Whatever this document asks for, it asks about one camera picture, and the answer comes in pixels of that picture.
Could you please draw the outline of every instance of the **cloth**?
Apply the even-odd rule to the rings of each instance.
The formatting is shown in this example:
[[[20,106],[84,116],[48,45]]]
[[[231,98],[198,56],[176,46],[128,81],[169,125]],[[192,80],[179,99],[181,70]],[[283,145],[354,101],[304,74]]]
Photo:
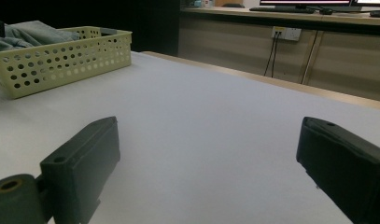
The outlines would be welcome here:
[[[58,30],[41,21],[6,24],[5,28],[6,37],[0,37],[0,51],[79,40],[77,32]]]

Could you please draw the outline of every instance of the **keyboard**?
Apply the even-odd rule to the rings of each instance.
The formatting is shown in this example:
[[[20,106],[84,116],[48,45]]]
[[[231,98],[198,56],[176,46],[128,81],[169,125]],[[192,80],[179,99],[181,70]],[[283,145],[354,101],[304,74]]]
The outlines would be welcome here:
[[[260,12],[287,12],[287,13],[305,13],[313,14],[314,9],[310,8],[282,8],[282,7],[251,7],[250,11],[260,11]]]
[[[380,11],[371,11],[370,17],[377,17],[380,18]]]

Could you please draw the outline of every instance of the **table surface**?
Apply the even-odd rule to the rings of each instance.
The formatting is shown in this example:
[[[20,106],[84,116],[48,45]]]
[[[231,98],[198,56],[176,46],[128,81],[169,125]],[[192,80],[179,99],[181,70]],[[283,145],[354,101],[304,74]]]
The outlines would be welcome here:
[[[281,12],[260,12],[249,11],[248,8],[239,7],[199,7],[183,8],[183,12],[207,13],[217,15],[259,17],[271,19],[290,19],[299,21],[328,21],[361,25],[380,25],[380,18],[370,17],[369,12],[363,13],[333,13],[332,15],[302,14],[302,13],[281,13]]]
[[[380,103],[132,52],[132,64],[21,99],[0,92],[0,179],[116,116],[121,161],[94,223],[342,223],[295,154],[303,117],[380,147]]]

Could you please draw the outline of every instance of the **electrical outlet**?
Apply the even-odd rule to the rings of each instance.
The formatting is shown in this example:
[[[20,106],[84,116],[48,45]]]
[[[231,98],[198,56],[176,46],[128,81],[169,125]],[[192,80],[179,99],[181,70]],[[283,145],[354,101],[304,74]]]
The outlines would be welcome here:
[[[300,39],[301,29],[286,28],[285,39],[298,41]]]
[[[274,28],[272,29],[271,38],[277,37],[277,35],[275,35],[276,33],[280,33],[278,37],[279,39],[284,39],[286,35],[286,27],[274,26]]]

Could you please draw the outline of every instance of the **perforated basket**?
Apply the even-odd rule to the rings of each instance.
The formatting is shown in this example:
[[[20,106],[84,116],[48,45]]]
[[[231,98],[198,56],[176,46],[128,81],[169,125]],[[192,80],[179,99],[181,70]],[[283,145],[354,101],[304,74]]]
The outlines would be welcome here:
[[[93,26],[77,41],[0,51],[0,87],[11,98],[94,77],[131,64],[132,32]]]

